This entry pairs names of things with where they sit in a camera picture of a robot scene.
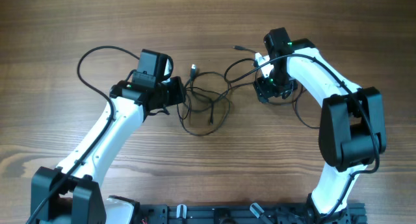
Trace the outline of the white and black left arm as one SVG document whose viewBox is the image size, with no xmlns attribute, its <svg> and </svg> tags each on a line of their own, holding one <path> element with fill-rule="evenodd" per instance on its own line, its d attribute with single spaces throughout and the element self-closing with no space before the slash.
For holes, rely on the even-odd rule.
<svg viewBox="0 0 416 224">
<path fill-rule="evenodd" d="M 185 100 L 170 56 L 142 50 L 138 67 L 104 95 L 107 105 L 81 143 L 55 169 L 40 167 L 31 182 L 28 223 L 147 223 L 138 201 L 101 186 L 125 141 L 146 120 Z"/>
</svg>

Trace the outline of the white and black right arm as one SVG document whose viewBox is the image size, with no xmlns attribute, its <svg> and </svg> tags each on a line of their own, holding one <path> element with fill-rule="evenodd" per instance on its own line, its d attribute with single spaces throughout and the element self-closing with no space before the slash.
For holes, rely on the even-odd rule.
<svg viewBox="0 0 416 224">
<path fill-rule="evenodd" d="M 253 84 L 258 100 L 286 99 L 301 85 L 321 107 L 318 146 L 325 165 L 308 198 L 313 211 L 308 220 L 340 219 L 356 179 L 376 173 L 386 150 L 382 95 L 374 87 L 349 81 L 310 40 L 291 40 L 283 27 L 272 29 L 263 41 L 268 54 L 255 54 L 255 66 L 262 73 Z"/>
</svg>

